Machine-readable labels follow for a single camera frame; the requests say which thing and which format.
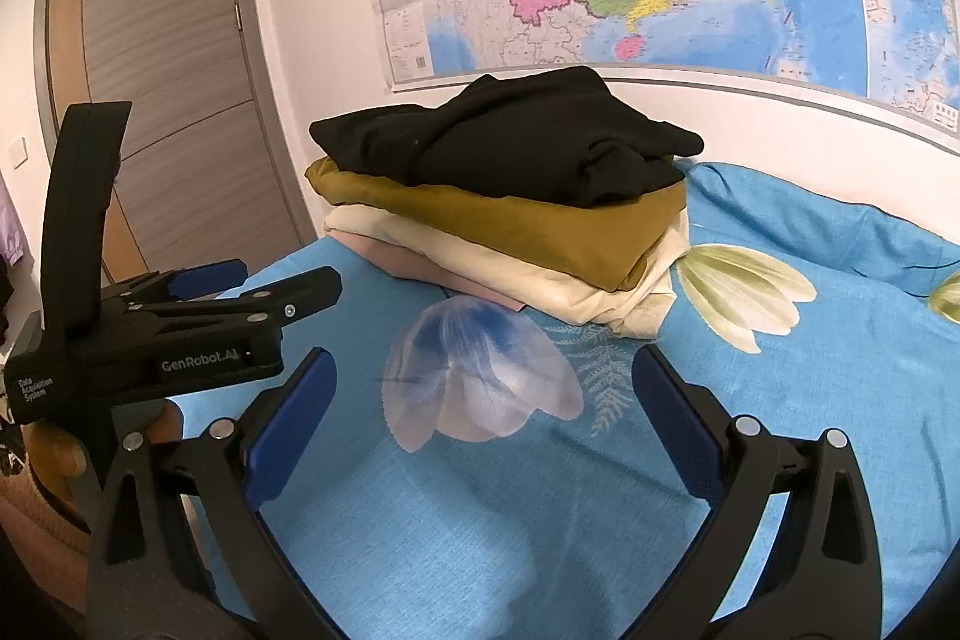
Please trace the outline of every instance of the cream fabric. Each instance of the cream fabric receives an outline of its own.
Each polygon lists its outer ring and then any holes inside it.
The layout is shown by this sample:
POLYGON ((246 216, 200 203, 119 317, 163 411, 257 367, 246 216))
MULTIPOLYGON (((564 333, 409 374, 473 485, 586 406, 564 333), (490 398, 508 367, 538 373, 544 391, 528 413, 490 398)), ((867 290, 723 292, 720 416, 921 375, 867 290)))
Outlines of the cream fabric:
POLYGON ((688 218, 683 210, 651 248, 637 287, 608 293, 563 272, 534 266, 376 207, 337 207, 325 223, 328 229, 407 247, 447 271, 573 326, 602 323, 618 336, 639 339, 656 338, 677 298, 670 283, 670 265, 690 247, 688 218))

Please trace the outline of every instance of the purple clothing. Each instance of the purple clothing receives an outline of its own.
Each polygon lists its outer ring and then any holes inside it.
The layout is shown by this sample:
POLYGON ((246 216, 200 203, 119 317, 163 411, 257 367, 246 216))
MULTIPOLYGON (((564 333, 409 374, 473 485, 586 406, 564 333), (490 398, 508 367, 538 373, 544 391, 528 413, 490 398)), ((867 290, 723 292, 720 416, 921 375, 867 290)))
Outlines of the purple clothing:
POLYGON ((23 226, 13 209, 13 199, 7 190, 7 183, 0 176, 0 256, 8 266, 13 266, 21 258, 27 247, 23 236, 23 226))

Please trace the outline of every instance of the mustard yellow fabric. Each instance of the mustard yellow fabric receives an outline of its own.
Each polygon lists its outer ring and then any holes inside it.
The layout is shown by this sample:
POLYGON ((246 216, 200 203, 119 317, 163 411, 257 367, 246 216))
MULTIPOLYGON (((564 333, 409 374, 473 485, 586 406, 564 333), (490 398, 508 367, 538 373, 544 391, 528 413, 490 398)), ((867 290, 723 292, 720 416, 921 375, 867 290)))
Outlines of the mustard yellow fabric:
POLYGON ((606 292, 637 286, 646 269, 644 254, 686 206, 685 182, 582 209, 515 196, 489 199, 448 185, 410 188, 386 177, 340 172, 329 158, 309 167, 306 178, 334 206, 377 207, 606 292))

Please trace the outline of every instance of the black clothing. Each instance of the black clothing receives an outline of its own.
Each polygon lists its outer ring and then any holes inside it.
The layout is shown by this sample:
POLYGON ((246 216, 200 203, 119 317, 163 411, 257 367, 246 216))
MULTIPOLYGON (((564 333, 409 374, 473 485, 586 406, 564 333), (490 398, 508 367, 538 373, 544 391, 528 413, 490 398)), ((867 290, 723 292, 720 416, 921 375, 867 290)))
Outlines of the black clothing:
POLYGON ((11 297, 13 297, 13 284, 10 282, 10 268, 7 262, 0 258, 0 345, 7 342, 10 321, 7 319, 6 309, 11 297))
POLYGON ((518 79, 487 74, 437 109, 351 112, 315 122, 310 136, 357 175, 573 207, 673 185, 683 175, 665 159, 704 148, 698 135, 615 98, 585 66, 518 79))

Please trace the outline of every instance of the light switch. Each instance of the light switch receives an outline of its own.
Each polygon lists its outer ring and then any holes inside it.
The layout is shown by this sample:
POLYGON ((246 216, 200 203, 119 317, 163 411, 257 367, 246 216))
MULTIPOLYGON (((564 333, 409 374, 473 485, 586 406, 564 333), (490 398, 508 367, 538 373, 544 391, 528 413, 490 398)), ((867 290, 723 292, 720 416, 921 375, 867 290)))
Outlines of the light switch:
POLYGON ((14 169, 19 169, 24 164, 27 163, 27 159, 30 156, 27 155, 27 140, 23 137, 13 140, 13 143, 10 145, 10 161, 13 164, 14 169))

